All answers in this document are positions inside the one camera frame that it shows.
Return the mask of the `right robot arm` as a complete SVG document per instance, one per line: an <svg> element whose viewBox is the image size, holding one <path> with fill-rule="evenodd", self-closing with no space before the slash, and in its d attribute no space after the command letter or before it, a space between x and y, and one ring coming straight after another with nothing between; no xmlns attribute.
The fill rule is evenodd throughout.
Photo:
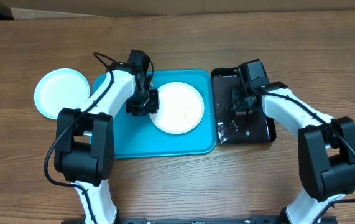
<svg viewBox="0 0 355 224"><path fill-rule="evenodd" d="M296 135L302 189L276 223L323 223L339 203L355 203L355 122L334 118L304 103L281 82L232 90L228 111L254 110Z"/></svg>

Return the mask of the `black plastic tray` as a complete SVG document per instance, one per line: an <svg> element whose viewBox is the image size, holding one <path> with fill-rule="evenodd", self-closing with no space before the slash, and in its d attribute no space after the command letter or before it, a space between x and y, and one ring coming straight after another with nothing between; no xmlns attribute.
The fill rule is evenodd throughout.
<svg viewBox="0 0 355 224"><path fill-rule="evenodd" d="M231 104L231 90L242 88L239 69L216 68L211 72L217 142L230 144L268 144L276 138L274 120L262 113L259 119L229 119L226 108Z"/></svg>

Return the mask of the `green scrub sponge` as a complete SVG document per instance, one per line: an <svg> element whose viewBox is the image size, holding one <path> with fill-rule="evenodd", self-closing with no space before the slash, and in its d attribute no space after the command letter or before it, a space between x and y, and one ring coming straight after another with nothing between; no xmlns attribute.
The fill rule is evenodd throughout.
<svg viewBox="0 0 355 224"><path fill-rule="evenodd" d="M256 119L258 112L256 110L247 110L243 111L236 111L235 117L236 118L245 118L246 120L253 120Z"/></svg>

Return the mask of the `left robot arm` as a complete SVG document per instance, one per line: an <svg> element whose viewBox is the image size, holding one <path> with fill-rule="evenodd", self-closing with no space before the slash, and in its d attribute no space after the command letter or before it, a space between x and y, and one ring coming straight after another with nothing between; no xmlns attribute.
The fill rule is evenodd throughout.
<svg viewBox="0 0 355 224"><path fill-rule="evenodd" d="M157 112L158 91L150 87L153 76L151 60L113 61L87 102L58 114L56 139L46 155L44 174L52 184L78 192L85 212L81 223L116 223L118 219L108 184L114 164L113 119L121 108L133 116Z"/></svg>

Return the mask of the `white pink plate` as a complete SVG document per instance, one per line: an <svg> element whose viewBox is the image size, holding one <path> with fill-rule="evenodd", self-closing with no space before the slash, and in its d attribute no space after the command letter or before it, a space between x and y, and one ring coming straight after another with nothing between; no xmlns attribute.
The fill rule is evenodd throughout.
<svg viewBox="0 0 355 224"><path fill-rule="evenodd" d="M184 134L199 125L205 103L196 88L183 82L170 82L159 87L158 93L159 108L150 114L157 128L169 134Z"/></svg>

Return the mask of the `light blue plate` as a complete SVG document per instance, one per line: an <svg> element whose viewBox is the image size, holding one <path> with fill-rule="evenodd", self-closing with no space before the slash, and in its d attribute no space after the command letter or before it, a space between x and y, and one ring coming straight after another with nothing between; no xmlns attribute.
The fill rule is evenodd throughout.
<svg viewBox="0 0 355 224"><path fill-rule="evenodd" d="M34 91L37 110L47 118L57 119L63 108L75 109L90 97L90 85L80 72L58 68L46 74Z"/></svg>

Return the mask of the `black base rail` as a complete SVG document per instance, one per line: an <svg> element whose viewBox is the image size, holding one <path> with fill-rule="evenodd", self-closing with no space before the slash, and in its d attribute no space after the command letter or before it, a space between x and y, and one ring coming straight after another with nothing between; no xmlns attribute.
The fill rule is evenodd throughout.
<svg viewBox="0 0 355 224"><path fill-rule="evenodd" d="M204 220L184 220L184 219L168 219L168 220L146 220L145 218L122 218L116 223L122 224L275 224L278 216L258 216L254 215L250 218L217 218Z"/></svg>

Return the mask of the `teal plastic tray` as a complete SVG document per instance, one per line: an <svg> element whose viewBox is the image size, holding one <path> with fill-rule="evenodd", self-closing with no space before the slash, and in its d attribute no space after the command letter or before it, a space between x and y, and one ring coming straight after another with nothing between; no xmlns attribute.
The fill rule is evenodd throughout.
<svg viewBox="0 0 355 224"><path fill-rule="evenodd" d="M158 88L170 82L183 82L199 91L205 113L193 130L184 134L161 131L149 116L132 116L123 106L113 119L114 151L118 159L206 154L217 142L211 77L201 69L156 71L152 80Z"/></svg>

